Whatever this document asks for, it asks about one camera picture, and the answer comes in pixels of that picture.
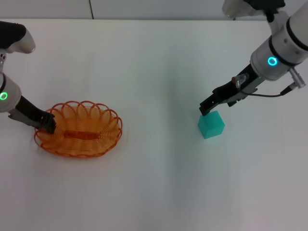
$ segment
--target white table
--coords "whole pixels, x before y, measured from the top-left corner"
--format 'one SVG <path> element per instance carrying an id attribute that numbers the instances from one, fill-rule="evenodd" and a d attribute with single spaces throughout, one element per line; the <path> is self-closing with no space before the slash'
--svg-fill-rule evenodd
<path id="1" fill-rule="evenodd" d="M 1 231 L 308 229 L 308 87 L 220 105 L 220 136 L 197 127 L 199 103 L 249 63 L 265 22 L 9 21 L 36 41 L 4 67 L 29 101 L 104 103 L 124 128 L 103 157 L 66 159 L 1 114 Z M 307 80 L 308 67 L 298 71 Z"/>

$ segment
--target orange wicker basket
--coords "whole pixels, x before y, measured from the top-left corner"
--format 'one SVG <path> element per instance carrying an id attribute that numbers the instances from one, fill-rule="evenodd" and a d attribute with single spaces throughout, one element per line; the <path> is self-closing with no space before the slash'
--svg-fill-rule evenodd
<path id="1" fill-rule="evenodd" d="M 104 155 L 122 136 L 122 120 L 101 103 L 68 101 L 47 110 L 54 114 L 53 134 L 35 130 L 37 145 L 65 157 L 89 158 Z"/>

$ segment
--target green block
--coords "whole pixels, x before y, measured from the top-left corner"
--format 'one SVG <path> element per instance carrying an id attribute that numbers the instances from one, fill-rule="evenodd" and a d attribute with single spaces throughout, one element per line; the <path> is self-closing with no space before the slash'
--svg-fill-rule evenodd
<path id="1" fill-rule="evenodd" d="M 218 111 L 214 111 L 205 116 L 201 115 L 198 127 L 204 139 L 208 139 L 220 135 L 225 128 L 225 123 L 222 121 Z"/>

